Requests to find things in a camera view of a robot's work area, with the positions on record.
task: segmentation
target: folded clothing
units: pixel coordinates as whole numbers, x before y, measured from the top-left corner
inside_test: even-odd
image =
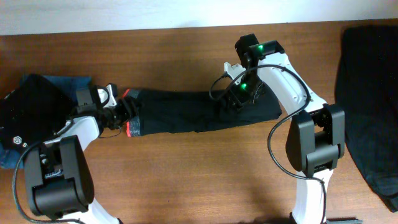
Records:
[[[345,111],[346,144],[365,181],[398,209],[398,27],[344,32],[335,98]]]
[[[21,151],[64,127],[76,105],[76,90],[89,77],[24,75],[21,85],[0,100],[0,167],[15,168]]]
[[[266,88],[256,104],[240,111],[228,109],[224,99],[211,100],[207,91],[127,90],[124,95],[132,96],[139,105],[139,115],[127,123],[127,135],[214,131],[277,119],[282,114],[278,99]]]

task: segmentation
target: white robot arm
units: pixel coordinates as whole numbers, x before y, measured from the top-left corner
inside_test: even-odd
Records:
[[[24,170],[29,207],[35,215],[46,215],[57,222],[120,224],[121,220],[109,215],[94,198],[83,151],[104,128],[120,129],[137,115],[134,99],[116,101],[113,84],[78,90],[76,95],[76,113],[58,137],[32,146],[27,153]]]
[[[297,175],[307,178],[297,179],[296,203],[290,218],[297,224],[326,222],[325,195],[316,179],[323,181],[326,193],[337,160],[344,154],[344,111],[336,105],[328,105],[310,89],[277,41],[259,44],[251,34],[241,37],[235,49],[243,66],[224,64],[224,76],[233,80],[233,85],[225,92],[227,100],[232,102],[230,105],[240,110],[246,103],[254,102],[263,85],[269,86],[288,114],[293,115],[308,103],[303,111],[292,116],[286,144],[287,156]],[[323,131],[315,133],[314,125],[324,127]]]

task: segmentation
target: wooden table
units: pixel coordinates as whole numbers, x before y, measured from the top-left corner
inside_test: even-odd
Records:
[[[99,85],[207,91],[238,63],[234,44],[255,33],[278,40],[292,65],[318,95],[334,103],[340,35],[360,24],[397,20],[315,22],[194,29],[132,30],[0,37],[0,96],[26,73],[91,76]],[[208,133],[153,134],[98,139],[85,152],[96,198],[124,223],[237,223],[287,217],[296,180],[281,172],[266,151],[275,121]],[[283,125],[272,145],[289,166]],[[11,170],[0,170],[0,219],[25,223],[12,201]],[[18,189],[28,210],[22,173]],[[327,216],[366,223],[398,223],[372,193],[349,153],[338,162],[328,189]]]

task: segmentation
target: black pants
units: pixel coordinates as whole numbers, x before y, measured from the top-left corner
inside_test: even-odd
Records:
[[[398,27],[343,34],[335,98],[346,114],[346,143],[366,182],[398,209]]]
[[[247,105],[239,112],[228,109],[225,100],[211,100],[207,91],[129,90],[127,94],[140,104],[139,116],[128,123],[130,136],[214,131],[277,119],[282,114],[271,89],[255,105]]]

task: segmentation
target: denim fabric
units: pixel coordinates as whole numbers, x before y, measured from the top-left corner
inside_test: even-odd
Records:
[[[27,79],[29,75],[24,75],[21,84]],[[55,77],[44,75],[48,81],[58,87],[65,95],[69,96],[75,103],[77,103],[76,90],[86,88],[89,86],[90,77]],[[3,169],[15,168],[19,159],[19,152],[15,150],[4,149],[0,142],[0,167]]]

